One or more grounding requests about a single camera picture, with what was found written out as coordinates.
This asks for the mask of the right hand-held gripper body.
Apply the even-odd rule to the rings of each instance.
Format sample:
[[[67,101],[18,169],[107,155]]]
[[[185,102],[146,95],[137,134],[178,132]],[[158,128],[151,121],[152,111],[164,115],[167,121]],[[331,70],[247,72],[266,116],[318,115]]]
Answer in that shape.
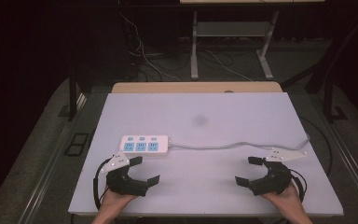
[[[268,172],[264,177],[256,180],[249,180],[248,188],[254,196],[263,195],[269,192],[282,193],[289,184],[294,181],[298,194],[304,197],[308,189],[308,184],[303,175],[299,172],[289,169],[283,163],[305,157],[301,152],[294,152],[288,149],[272,149],[265,157],[264,166]]]

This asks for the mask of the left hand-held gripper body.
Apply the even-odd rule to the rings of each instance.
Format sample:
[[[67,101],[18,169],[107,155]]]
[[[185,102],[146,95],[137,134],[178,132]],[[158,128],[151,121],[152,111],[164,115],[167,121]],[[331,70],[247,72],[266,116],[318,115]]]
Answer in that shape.
[[[119,151],[103,162],[100,173],[106,174],[106,185],[113,192],[121,195],[145,196],[148,191],[147,182],[131,178],[130,168],[130,159]]]

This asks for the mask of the person's left hand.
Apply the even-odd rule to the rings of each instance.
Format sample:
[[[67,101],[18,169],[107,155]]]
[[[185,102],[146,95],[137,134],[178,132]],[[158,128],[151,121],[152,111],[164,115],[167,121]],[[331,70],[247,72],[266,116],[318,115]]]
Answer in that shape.
[[[134,199],[136,199],[134,195],[121,195],[107,189],[103,195],[99,214],[105,219],[118,217],[122,210]]]

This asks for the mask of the person's right hand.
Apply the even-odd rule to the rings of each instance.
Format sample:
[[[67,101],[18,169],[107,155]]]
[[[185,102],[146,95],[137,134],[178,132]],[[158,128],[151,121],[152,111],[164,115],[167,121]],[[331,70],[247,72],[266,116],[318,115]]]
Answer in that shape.
[[[269,192],[263,194],[262,198],[271,202],[288,219],[297,219],[305,214],[304,207],[293,183],[290,183],[280,194]]]

